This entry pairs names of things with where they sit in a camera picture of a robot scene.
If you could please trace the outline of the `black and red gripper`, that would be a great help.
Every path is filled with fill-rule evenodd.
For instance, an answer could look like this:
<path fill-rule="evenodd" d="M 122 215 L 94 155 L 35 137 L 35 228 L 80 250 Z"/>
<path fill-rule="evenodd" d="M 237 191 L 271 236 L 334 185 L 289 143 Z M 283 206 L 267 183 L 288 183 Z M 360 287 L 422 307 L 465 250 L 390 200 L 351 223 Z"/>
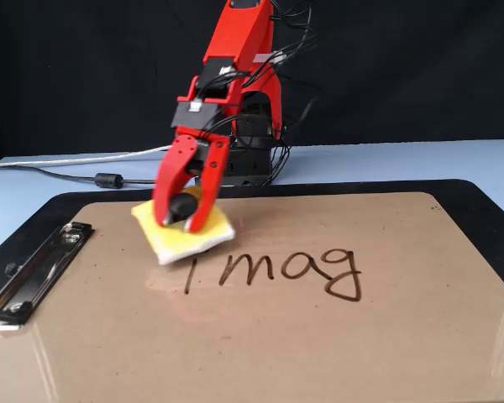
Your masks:
<path fill-rule="evenodd" d="M 217 199 L 228 159 L 229 140 L 234 121 L 235 104 L 201 100 L 179 101 L 171 128 L 170 148 L 160 162 L 155 189 L 153 213 L 158 224 L 170 223 L 170 199 L 198 175 L 201 197 L 197 210 L 187 219 L 186 230 L 199 232 Z"/>

